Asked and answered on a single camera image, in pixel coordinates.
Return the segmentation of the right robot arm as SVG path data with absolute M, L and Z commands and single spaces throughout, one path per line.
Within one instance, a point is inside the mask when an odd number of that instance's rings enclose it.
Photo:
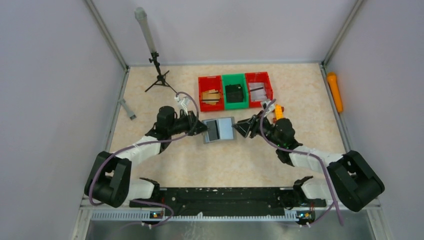
M 232 127 L 244 138 L 259 135 L 275 145 L 282 163 L 324 174 L 323 181 L 311 178 L 301 185 L 307 199 L 336 198 L 349 210 L 359 212 L 386 189 L 359 152 L 328 153 L 307 147 L 295 139 L 296 131 L 288 118 L 270 123 L 266 117 L 257 114 L 234 123 Z

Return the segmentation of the white credit card black stripe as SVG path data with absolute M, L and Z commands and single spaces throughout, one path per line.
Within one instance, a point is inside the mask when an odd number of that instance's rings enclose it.
M 266 95 L 265 84 L 263 82 L 250 82 L 248 88 L 252 94 Z

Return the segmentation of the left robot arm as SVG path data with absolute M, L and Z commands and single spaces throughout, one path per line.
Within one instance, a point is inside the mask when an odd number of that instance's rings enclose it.
M 92 205 L 114 208 L 127 201 L 154 199 L 159 184 L 147 178 L 132 179 L 132 167 L 162 153 L 174 135 L 196 136 L 207 130 L 193 111 L 177 113 L 171 106 L 161 107 L 153 127 L 140 140 L 113 153 L 102 151 L 96 156 L 84 194 Z

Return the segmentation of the grey card holder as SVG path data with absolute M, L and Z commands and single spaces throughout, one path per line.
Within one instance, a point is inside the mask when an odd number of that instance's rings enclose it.
M 202 133 L 204 144 L 236 140 L 233 116 L 206 119 L 202 123 L 208 127 L 208 130 Z

